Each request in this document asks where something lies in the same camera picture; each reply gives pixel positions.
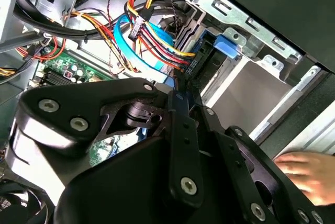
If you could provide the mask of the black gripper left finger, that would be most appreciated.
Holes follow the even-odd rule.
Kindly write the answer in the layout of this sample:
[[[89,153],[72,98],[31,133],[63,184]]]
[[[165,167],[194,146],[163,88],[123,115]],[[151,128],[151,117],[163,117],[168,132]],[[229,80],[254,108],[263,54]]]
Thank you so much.
[[[18,102],[6,161],[57,204],[67,184],[89,169],[92,144],[146,128],[166,140],[171,168],[198,161],[196,123],[185,90],[164,92],[137,77],[33,88]]]

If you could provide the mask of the person bare hand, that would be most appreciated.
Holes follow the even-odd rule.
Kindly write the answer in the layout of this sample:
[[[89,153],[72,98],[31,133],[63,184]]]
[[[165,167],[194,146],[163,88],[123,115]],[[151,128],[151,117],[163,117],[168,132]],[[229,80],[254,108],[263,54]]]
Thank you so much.
[[[289,152],[274,163],[316,206],[334,204],[334,156],[316,152]]]

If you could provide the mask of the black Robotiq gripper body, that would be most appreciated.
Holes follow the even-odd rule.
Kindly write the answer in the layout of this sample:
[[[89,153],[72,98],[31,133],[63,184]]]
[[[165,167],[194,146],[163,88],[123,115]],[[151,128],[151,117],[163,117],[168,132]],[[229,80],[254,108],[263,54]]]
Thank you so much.
[[[223,162],[196,137],[153,137],[73,179],[55,223],[243,223]]]

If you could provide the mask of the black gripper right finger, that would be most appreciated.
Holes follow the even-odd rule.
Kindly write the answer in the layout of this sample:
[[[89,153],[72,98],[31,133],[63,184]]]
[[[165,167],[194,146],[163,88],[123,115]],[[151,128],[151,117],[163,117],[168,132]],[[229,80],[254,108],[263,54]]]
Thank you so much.
[[[223,128],[187,82],[198,122],[204,201],[190,223],[328,223],[319,210],[237,126]]]

